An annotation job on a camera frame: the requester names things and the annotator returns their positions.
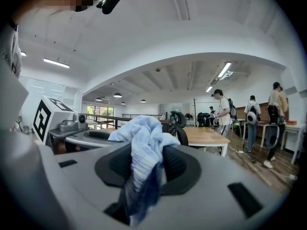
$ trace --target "black hair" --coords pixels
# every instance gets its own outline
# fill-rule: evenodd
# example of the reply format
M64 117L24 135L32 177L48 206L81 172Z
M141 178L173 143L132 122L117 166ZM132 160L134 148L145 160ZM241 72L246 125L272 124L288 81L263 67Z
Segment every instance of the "black hair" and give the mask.
M279 82L273 83L273 89L274 90L276 90L278 87L280 87L280 83Z
M216 89L216 90L214 91L214 94L223 95L223 91L222 91L222 90L219 90L219 89Z

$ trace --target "orange object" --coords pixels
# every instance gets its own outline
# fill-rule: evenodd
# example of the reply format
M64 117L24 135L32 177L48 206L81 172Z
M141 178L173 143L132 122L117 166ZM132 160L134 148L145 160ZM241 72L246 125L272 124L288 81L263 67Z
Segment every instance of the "orange object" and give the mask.
M296 124L297 124L296 121L288 121L288 122L287 122L287 125L296 125Z

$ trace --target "black pants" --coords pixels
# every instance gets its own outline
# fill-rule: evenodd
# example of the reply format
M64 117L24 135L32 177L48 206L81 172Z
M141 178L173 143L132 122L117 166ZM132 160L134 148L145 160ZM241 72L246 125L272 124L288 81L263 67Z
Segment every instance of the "black pants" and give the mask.
M279 129L280 129L279 140L282 140L285 125L279 125ZM268 158L267 158L268 161L271 161L272 157L274 156L274 154L276 152L278 145L279 144L277 142L276 146L270 149L270 152L269 152L269 155L268 155Z

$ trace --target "blue jeans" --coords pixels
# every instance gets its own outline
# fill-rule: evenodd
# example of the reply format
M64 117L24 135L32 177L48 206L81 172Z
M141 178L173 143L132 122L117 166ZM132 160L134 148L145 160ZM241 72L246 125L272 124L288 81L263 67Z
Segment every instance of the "blue jeans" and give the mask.
M248 124L248 151L251 152L252 146L256 142L257 124Z

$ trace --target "blue cloth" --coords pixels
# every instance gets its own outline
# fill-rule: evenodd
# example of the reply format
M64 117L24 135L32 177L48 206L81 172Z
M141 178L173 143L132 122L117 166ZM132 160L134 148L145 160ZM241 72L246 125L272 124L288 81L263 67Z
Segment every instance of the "blue cloth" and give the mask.
M162 182L163 147L180 144L169 133L162 133L159 120L138 116L111 133L109 140L131 141L131 177L125 184L125 207L130 225L137 226L159 199Z
M252 147L255 145L257 135L257 123L252 125L248 124L248 151L251 152Z

